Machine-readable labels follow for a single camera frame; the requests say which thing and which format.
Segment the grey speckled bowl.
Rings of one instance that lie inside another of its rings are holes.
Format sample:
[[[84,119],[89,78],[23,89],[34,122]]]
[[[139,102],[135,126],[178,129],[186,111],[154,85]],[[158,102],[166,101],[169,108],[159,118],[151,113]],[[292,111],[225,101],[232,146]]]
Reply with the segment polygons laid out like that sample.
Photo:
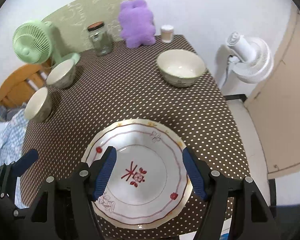
[[[51,70],[46,79],[48,86],[65,89],[71,86],[76,75],[76,64],[73,59],[68,59]]]
[[[28,101],[24,116],[34,122],[45,121],[52,111],[52,99],[46,87],[37,90]]]

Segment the large cream bowl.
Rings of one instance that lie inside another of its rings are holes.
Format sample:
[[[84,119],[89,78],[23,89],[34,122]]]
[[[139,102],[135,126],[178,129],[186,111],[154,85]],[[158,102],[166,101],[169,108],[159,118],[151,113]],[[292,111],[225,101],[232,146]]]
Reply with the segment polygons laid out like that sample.
[[[205,62],[197,54],[183,49],[162,52],[156,63],[162,78],[179,88],[194,85],[207,71]]]

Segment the blue checkered cloth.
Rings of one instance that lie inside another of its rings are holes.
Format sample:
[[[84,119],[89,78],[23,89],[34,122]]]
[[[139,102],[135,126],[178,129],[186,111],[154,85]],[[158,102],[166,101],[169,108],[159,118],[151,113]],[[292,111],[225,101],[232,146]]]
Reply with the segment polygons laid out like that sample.
[[[27,124],[23,108],[11,120],[0,122],[0,166],[21,158]]]

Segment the wooden chair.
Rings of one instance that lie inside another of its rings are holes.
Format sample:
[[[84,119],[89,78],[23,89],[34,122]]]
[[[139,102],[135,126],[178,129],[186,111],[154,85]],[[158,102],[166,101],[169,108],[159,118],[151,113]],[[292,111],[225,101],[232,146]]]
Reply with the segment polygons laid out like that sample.
[[[42,64],[26,64],[15,70],[0,87],[0,106],[20,107],[43,87],[51,71],[51,59]]]

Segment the beige door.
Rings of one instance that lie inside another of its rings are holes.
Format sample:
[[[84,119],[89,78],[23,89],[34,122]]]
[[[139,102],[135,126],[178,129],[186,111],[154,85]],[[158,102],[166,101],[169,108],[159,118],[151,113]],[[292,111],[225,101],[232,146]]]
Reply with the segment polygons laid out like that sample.
[[[274,69],[246,103],[267,164],[268,178],[300,171],[300,11],[292,5]]]

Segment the brown polka dot tablecloth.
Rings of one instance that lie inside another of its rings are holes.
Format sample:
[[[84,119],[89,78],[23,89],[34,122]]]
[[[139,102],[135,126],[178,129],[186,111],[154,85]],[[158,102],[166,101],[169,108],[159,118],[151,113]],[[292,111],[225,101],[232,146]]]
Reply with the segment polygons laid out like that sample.
[[[165,238],[198,229],[207,204],[186,178],[182,150],[222,175],[242,179],[249,167],[237,125],[214,78],[205,72],[188,88],[167,84],[157,57],[192,51],[185,37],[172,43],[81,54],[74,84],[49,88],[51,117],[29,122],[23,151],[39,159],[22,176],[21,200],[30,205],[47,177],[69,177],[80,162],[100,159],[108,146],[117,162],[104,194],[93,203],[102,232],[114,238]]]

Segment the green desk fan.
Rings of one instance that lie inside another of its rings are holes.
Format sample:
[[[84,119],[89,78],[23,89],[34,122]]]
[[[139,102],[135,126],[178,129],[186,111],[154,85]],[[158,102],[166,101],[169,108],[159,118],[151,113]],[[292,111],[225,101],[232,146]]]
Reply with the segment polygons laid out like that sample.
[[[58,46],[58,28],[51,21],[32,21],[19,26],[12,38],[16,56],[25,63],[44,64],[51,60],[53,66],[73,59],[78,63],[79,53],[61,54]]]

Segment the white fan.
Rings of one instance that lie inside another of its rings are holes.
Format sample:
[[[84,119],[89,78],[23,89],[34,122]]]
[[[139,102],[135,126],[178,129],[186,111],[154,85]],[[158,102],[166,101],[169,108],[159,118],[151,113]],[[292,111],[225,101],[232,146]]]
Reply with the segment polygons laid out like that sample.
[[[268,78],[274,68],[274,58],[267,43],[259,37],[245,37],[233,32],[216,54],[219,87],[225,86],[230,74],[247,84],[257,84]]]

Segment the glass jar black lid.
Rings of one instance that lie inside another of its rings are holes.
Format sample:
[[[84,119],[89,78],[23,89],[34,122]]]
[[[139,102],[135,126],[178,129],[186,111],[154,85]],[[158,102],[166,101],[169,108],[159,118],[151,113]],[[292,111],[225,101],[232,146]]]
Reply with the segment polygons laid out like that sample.
[[[112,39],[103,21],[91,24],[87,27],[87,31],[89,40],[97,56],[104,56],[111,53],[113,48]]]

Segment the cotton swab container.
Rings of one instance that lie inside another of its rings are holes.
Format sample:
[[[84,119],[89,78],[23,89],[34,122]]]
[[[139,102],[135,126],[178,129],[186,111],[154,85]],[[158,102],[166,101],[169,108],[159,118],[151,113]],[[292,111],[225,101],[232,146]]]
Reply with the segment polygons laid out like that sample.
[[[172,25],[162,25],[160,28],[161,40],[164,43],[171,43],[174,36],[174,27]]]

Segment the purple plush toy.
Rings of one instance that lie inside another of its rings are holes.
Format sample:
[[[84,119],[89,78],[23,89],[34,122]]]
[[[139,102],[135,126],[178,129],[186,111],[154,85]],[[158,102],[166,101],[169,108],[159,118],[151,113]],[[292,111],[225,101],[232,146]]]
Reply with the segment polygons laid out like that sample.
[[[123,1],[118,21],[121,25],[120,36],[128,48],[155,44],[154,16],[145,0]]]

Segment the green animal print wall mat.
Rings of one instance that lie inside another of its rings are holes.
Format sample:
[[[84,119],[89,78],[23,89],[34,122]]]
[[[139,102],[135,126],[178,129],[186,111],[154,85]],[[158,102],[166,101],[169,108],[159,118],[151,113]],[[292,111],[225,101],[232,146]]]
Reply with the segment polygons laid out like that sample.
[[[61,55],[91,49],[87,27],[103,21],[113,41],[120,41],[117,20],[121,2],[126,0],[75,0],[43,19],[57,28],[53,32]]]

